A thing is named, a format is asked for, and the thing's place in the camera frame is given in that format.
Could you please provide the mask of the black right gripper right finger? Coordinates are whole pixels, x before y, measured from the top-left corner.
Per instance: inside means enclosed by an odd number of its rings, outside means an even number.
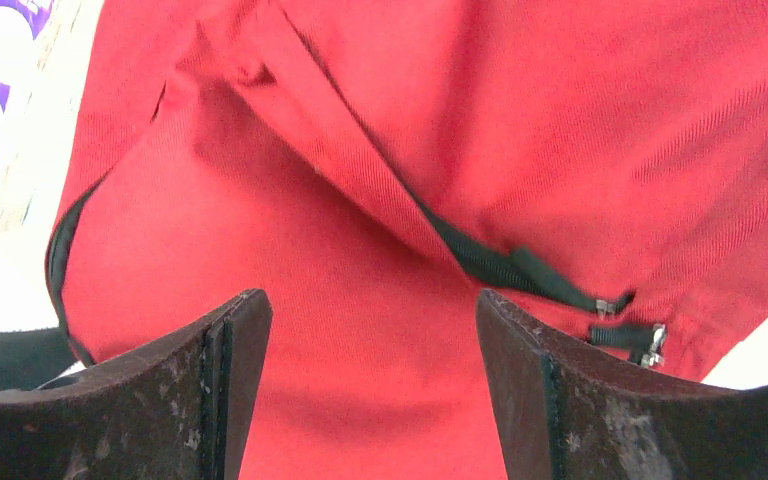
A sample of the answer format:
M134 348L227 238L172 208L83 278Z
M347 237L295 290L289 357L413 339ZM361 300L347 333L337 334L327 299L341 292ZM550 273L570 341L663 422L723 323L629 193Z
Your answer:
M511 479L768 479L768 385L730 390L613 357L492 290L477 330Z

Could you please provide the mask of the purple comic book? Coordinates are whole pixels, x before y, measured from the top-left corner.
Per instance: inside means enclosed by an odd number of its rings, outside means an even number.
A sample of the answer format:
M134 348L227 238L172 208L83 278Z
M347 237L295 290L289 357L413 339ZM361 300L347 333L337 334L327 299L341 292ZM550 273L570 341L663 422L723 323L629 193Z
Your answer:
M79 93L59 44L78 1L0 1L0 233L47 221L68 168Z

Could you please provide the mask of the red student backpack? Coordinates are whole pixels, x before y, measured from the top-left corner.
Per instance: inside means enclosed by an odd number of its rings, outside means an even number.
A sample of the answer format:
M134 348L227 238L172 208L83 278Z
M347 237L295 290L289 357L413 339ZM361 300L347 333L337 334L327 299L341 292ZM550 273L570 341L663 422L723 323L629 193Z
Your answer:
M768 1L108 1L52 237L101 362L265 290L245 479L499 479L490 286L699 381L768 318Z

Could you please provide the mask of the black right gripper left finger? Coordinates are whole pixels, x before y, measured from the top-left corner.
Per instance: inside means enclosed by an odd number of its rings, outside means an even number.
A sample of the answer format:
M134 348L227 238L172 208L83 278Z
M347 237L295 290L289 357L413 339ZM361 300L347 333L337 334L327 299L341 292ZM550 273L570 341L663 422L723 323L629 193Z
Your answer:
M0 479L235 479L270 335L245 291L155 341L0 391Z

